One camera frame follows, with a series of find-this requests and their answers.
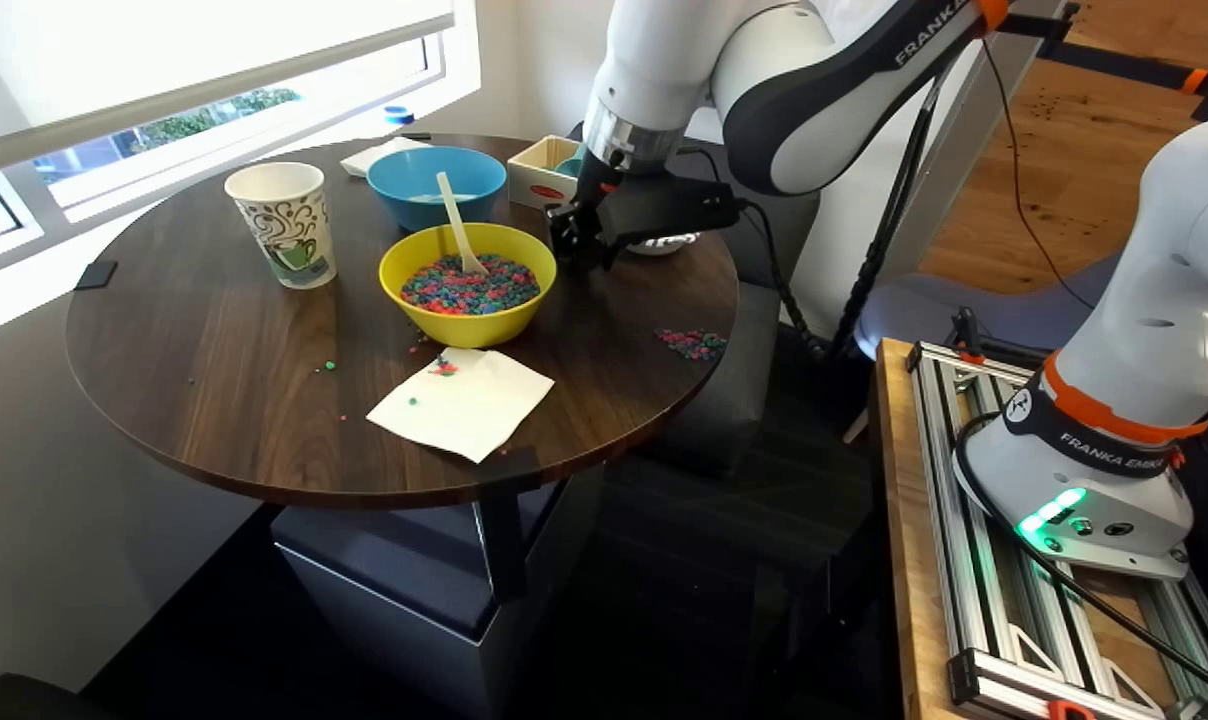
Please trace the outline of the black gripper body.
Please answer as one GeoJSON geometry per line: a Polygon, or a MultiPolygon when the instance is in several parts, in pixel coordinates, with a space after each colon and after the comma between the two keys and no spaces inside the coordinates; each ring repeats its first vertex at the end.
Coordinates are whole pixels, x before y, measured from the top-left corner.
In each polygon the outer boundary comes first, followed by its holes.
{"type": "Polygon", "coordinates": [[[607,268],[638,242],[731,230],[737,219],[738,201],[728,183],[667,169],[625,172],[584,151],[570,201],[547,207],[547,245],[567,274],[588,274],[607,268]]]}

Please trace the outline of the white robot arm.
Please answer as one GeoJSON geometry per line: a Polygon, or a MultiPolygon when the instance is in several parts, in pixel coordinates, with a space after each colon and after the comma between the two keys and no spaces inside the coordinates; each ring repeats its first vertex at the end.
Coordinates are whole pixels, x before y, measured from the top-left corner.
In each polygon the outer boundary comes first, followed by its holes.
{"type": "Polygon", "coordinates": [[[667,172],[694,108],[721,116],[742,187],[819,194],[1004,19],[1007,0],[891,0],[841,46],[815,0],[616,0],[577,194],[547,211],[556,260],[595,268],[626,245],[738,219],[728,183],[667,172]]]}

